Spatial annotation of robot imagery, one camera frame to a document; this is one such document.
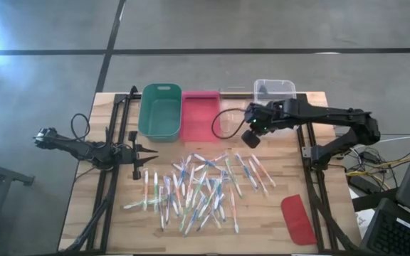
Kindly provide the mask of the green white toothbrush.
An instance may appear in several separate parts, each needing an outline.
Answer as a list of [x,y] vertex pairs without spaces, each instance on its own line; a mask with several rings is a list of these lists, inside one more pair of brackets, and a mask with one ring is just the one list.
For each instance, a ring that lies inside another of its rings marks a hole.
[[208,166],[204,168],[204,171],[202,172],[199,180],[197,181],[196,188],[194,189],[193,196],[191,197],[191,207],[194,207],[196,205],[196,202],[198,201],[197,197],[198,197],[199,192],[201,191],[201,187],[207,176],[208,169],[209,169]]
[[159,211],[159,203],[158,203],[158,195],[159,195],[159,185],[158,185],[158,174],[157,171],[154,171],[154,212],[158,213]]
[[234,186],[235,186],[235,188],[236,188],[236,191],[237,191],[238,196],[239,196],[240,198],[243,198],[243,194],[242,194],[242,192],[241,192],[239,183],[238,183],[238,181],[237,181],[237,179],[236,179],[236,175],[235,175],[233,169],[231,168],[231,162],[230,162],[230,159],[229,159],[229,158],[225,158],[225,164],[226,164],[226,168],[228,169],[228,174],[229,174],[229,176],[231,177],[231,180],[233,181],[233,184],[234,184]]
[[192,199],[188,198],[186,200],[186,205],[185,205],[185,209],[184,209],[184,212],[183,212],[183,215],[182,215],[182,220],[179,224],[179,230],[180,231],[183,231],[183,229],[184,229],[185,220],[186,220],[186,217],[187,217],[188,213],[191,211],[191,207],[192,207]]
[[127,205],[123,206],[122,208],[123,209],[131,209],[131,208],[134,208],[136,206],[142,206],[144,208],[144,205],[147,205],[147,206],[155,205],[155,204],[163,203],[166,200],[167,200],[167,197],[162,196],[161,199],[152,199],[152,200],[147,200],[147,201],[141,200],[141,201],[138,201],[138,202],[127,204]]

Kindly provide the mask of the green plastic bin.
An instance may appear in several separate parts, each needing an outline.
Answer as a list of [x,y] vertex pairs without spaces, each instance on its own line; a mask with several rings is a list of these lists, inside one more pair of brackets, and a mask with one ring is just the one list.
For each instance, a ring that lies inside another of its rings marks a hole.
[[182,89],[173,83],[147,85],[141,96],[138,131],[151,142],[175,142],[182,118]]

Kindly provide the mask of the white paper sheet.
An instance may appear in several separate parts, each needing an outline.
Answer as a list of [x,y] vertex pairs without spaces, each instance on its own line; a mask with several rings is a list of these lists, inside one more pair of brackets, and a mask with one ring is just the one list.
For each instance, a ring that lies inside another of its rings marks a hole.
[[357,224],[361,233],[364,233],[366,231],[374,214],[375,210],[373,209],[361,210],[355,213]]

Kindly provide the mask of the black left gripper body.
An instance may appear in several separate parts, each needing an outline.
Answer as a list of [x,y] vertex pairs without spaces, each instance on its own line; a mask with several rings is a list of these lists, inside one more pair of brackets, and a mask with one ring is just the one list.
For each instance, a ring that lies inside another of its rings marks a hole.
[[126,144],[119,144],[115,147],[117,152],[118,160],[120,164],[132,164],[133,172],[132,179],[139,180],[141,179],[141,173],[139,167],[141,167],[140,154],[139,151],[142,148],[141,144],[132,143],[132,146]]

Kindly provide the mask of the pink plastic bin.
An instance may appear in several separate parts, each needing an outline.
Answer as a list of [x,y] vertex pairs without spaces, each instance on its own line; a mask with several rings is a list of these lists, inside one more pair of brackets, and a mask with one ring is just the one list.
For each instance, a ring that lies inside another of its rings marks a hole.
[[211,131],[214,118],[220,112],[218,91],[185,91],[182,94],[180,138],[183,142],[215,142]]

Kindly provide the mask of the black power strip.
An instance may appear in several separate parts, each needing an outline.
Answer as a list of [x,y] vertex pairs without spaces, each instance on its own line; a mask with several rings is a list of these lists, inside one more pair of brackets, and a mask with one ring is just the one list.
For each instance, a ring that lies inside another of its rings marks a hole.
[[374,184],[361,176],[348,176],[347,183],[366,194],[374,192]]

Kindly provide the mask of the frosted clear plastic tub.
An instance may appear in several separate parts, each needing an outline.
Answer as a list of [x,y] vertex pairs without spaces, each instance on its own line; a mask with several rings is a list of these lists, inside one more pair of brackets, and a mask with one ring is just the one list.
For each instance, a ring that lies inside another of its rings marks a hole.
[[267,105],[270,101],[295,99],[295,84],[290,80],[258,79],[253,86],[253,101]]

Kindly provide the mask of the black laptop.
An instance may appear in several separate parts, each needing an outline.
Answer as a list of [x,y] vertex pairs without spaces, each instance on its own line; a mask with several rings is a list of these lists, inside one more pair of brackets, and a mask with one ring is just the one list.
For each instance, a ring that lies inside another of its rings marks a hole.
[[379,256],[410,256],[410,212],[382,199],[359,248]]

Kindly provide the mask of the orange white toothbrush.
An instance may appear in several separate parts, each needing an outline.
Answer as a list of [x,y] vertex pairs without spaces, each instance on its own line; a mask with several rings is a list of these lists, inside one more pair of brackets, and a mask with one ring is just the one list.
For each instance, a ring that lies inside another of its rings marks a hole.
[[189,175],[189,183],[188,183],[188,187],[187,187],[187,194],[186,194],[186,207],[188,208],[191,204],[191,198],[193,195],[193,189],[192,189],[192,184],[194,181],[194,172],[195,172],[195,165],[192,164],[191,165],[191,172]]
[[250,167],[251,167],[251,169],[252,169],[252,171],[253,171],[253,173],[254,173],[254,175],[255,175],[257,181],[259,182],[259,184],[261,185],[261,187],[262,187],[262,189],[263,189],[263,194],[264,194],[264,196],[265,196],[266,198],[269,197],[268,190],[266,189],[264,183],[262,182],[262,179],[261,179],[259,173],[257,172],[257,170],[256,170],[256,168],[255,168],[255,166],[254,166],[254,163],[253,163],[252,160],[250,160],[250,159],[248,160],[248,162],[249,162],[249,165],[250,165]]
[[183,215],[183,208],[182,208],[182,204],[181,204],[181,194],[180,194],[180,190],[179,190],[179,182],[177,179],[176,174],[172,171],[172,178],[174,181],[174,188],[175,188],[175,194],[177,197],[177,205],[178,205],[178,209],[179,209],[179,214]]
[[266,168],[262,165],[262,163],[259,161],[259,159],[254,155],[251,154],[252,159],[255,161],[255,163],[258,165],[258,167],[261,169],[261,171],[265,174],[265,176],[268,178],[268,180],[270,181],[270,184],[272,187],[276,187],[276,183],[275,181],[271,178],[271,176],[269,175],[268,171],[266,170]]
[[143,210],[147,211],[147,202],[148,202],[148,190],[149,190],[149,169],[144,169],[144,201],[143,201]]
[[236,219],[236,203],[235,203],[235,198],[234,198],[234,193],[232,188],[229,188],[229,198],[230,198],[230,202],[231,202],[231,211],[232,211],[232,216],[233,216],[233,223],[234,223],[234,230],[235,233],[239,233],[239,226],[237,223],[237,219]]

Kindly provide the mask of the red plastic lid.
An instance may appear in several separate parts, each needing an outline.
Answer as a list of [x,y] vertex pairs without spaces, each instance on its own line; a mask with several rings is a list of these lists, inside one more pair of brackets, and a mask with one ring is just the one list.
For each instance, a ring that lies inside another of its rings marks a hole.
[[311,222],[299,194],[284,198],[280,202],[280,209],[289,236],[296,245],[314,245],[317,243]]

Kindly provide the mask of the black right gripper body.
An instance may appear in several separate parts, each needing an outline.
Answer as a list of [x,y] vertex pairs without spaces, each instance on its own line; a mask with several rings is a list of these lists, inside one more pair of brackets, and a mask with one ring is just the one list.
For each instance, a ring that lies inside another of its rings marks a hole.
[[278,128],[272,121],[273,111],[263,105],[250,103],[244,112],[244,122],[253,134],[274,133]]

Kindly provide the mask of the clear plastic bin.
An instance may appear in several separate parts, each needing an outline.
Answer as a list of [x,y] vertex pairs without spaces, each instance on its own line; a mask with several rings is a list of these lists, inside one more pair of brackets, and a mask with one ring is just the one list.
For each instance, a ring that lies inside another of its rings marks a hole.
[[221,92],[219,123],[216,133],[220,139],[246,139],[254,136],[250,124],[245,121],[244,112],[253,102],[249,92]]

